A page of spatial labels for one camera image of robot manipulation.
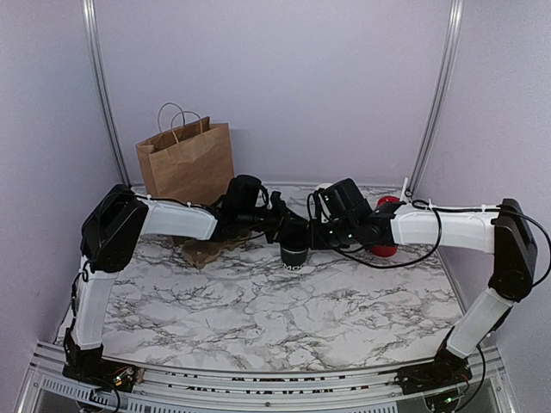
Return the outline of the black plastic cup lid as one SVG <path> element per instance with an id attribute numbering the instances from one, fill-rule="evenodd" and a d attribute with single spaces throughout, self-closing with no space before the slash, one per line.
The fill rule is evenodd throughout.
<path id="1" fill-rule="evenodd" d="M 308 229 L 287 234 L 280 242 L 283 250 L 293 253 L 308 251 L 310 248 L 310 236 Z"/>

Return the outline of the black paper coffee cup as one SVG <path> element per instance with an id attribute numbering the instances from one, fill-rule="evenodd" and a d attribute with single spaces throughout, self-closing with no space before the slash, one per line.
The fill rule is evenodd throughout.
<path id="1" fill-rule="evenodd" d="M 306 262 L 308 251 L 293 253 L 291 251 L 283 250 L 280 246 L 280 256 L 283 267 L 289 271 L 298 271 Z"/>

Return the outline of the cardboard cup carrier tray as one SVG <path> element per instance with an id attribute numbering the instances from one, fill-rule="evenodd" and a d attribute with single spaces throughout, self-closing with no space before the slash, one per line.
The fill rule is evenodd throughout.
<path id="1" fill-rule="evenodd" d="M 251 231 L 240 231 L 236 237 L 221 242 L 189 239 L 182 244 L 183 260 L 193 268 L 203 269 L 223 252 L 245 246 L 251 238 Z"/>

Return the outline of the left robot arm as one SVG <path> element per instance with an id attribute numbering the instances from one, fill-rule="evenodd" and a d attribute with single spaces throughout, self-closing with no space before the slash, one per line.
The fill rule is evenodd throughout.
<path id="1" fill-rule="evenodd" d="M 298 268 L 310 247 L 309 223 L 279 192 L 252 176 L 231 179 L 211 205 L 140 195 L 114 186 L 81 229 L 81 264 L 71 286 L 72 320 L 65 330 L 64 376 L 105 391 L 130 392 L 137 367 L 103 358 L 102 327 L 115 280 L 130 263 L 139 238 L 167 235 L 205 242 L 238 241 L 250 231 L 278 243 L 283 264 Z"/>

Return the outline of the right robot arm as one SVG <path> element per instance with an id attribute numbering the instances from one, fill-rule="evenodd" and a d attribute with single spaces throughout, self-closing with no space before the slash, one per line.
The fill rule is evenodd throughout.
<path id="1" fill-rule="evenodd" d="M 493 256 L 487 287 L 452 327 L 430 362 L 400 368 L 395 383 L 405 394 L 432 391 L 470 380 L 468 358 L 495 331 L 514 304 L 536 285 L 537 245 L 530 230 L 533 219 L 518 202 L 496 206 L 439 207 L 422 200 L 387 202 L 371 208 L 363 197 L 351 200 L 329 189 L 306 201 L 313 249 L 429 244 L 478 250 Z"/>

